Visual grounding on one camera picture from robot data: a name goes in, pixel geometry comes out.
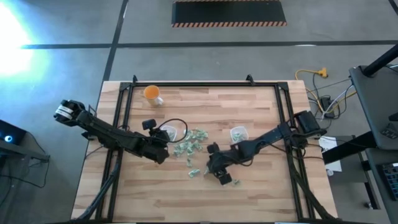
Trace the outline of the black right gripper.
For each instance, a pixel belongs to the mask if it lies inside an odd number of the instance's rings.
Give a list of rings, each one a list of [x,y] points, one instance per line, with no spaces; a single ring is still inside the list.
[[[209,173],[213,174],[221,185],[226,185],[232,181],[231,175],[226,168],[239,162],[239,153],[237,149],[221,151],[217,143],[207,146],[209,161],[206,163],[209,167]]]

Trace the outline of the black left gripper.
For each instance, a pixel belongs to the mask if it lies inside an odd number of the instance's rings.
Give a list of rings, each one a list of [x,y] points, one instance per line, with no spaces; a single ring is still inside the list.
[[[144,146],[144,157],[162,164],[169,157],[167,144],[170,143],[170,138],[166,130],[157,128],[156,125],[155,119],[142,122],[143,130],[149,130]]]

